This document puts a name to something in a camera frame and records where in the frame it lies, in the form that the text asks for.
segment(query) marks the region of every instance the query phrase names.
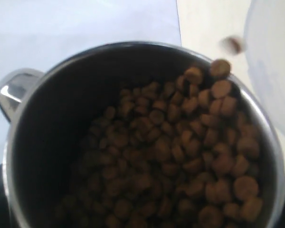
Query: metal mug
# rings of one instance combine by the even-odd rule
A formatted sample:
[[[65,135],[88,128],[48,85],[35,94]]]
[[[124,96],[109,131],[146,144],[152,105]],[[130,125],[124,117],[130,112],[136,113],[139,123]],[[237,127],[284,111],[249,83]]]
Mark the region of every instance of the metal mug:
[[[210,59],[152,42],[113,43],[79,53],[46,73],[12,72],[0,83],[0,108],[11,121],[4,149],[3,181],[9,206],[23,228],[53,227],[51,209],[67,188],[68,165],[100,110],[116,102],[119,85],[169,80],[192,62]],[[251,227],[272,228],[285,201],[285,171],[274,127],[261,105],[234,76],[247,110],[261,130],[261,197],[264,207]]]

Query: mug handle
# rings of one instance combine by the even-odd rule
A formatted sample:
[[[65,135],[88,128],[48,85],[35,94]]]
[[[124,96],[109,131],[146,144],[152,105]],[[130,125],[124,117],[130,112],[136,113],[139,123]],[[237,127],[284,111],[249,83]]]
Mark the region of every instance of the mug handle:
[[[8,122],[11,122],[25,93],[43,74],[38,70],[23,68],[11,72],[0,81],[0,109]]]

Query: white plastic container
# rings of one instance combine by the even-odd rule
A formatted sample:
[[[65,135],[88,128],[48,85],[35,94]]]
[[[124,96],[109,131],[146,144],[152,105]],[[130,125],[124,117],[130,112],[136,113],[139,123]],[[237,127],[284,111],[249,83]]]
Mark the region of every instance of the white plastic container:
[[[285,135],[285,0],[252,0],[244,37],[254,92]]]

